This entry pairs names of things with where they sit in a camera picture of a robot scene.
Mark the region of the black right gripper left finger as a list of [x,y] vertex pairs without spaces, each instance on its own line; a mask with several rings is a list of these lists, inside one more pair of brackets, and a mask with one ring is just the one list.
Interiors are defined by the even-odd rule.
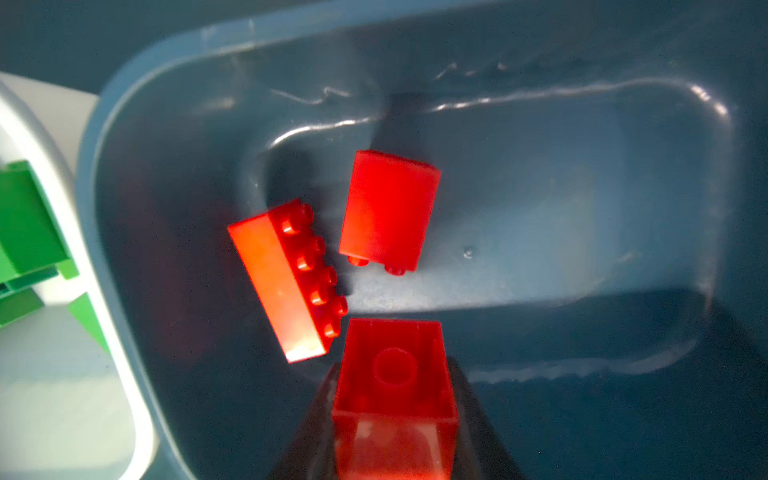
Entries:
[[335,433],[332,406],[340,363],[331,366],[291,443],[268,479],[338,479],[335,465]]

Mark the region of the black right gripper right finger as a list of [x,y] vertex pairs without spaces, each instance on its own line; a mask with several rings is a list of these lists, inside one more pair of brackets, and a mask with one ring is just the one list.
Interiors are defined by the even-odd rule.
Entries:
[[473,393],[459,363],[447,358],[458,412],[452,479],[526,479]]

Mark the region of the red lego brick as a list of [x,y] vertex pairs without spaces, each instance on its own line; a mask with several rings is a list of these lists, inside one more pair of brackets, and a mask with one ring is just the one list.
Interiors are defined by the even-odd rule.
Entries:
[[351,319],[331,418],[339,478],[450,478],[459,418],[440,323]]
[[294,199],[227,227],[290,363],[326,355],[348,313],[313,221],[311,206]]
[[355,153],[339,253],[358,267],[393,276],[417,270],[441,172],[375,150]]

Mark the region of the green lego brick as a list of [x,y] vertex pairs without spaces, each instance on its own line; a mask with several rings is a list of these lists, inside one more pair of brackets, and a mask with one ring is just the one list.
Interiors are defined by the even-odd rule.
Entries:
[[1,293],[79,271],[27,161],[1,168]]

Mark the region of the teal plastic bin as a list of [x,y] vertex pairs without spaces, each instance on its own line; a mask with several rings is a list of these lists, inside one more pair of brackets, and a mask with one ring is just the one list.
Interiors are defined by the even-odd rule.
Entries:
[[[414,272],[339,253],[361,150],[441,172]],[[765,2],[331,1],[127,63],[76,203],[153,477],[267,479],[341,360],[285,360],[226,231],[296,198],[527,478],[766,477]]]

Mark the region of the white plastic bin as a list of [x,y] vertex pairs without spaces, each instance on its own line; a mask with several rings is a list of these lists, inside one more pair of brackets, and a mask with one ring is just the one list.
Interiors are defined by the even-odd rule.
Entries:
[[1,77],[1,168],[27,161],[79,271],[1,293],[1,475],[139,479],[156,455],[75,205],[77,153],[97,98]]

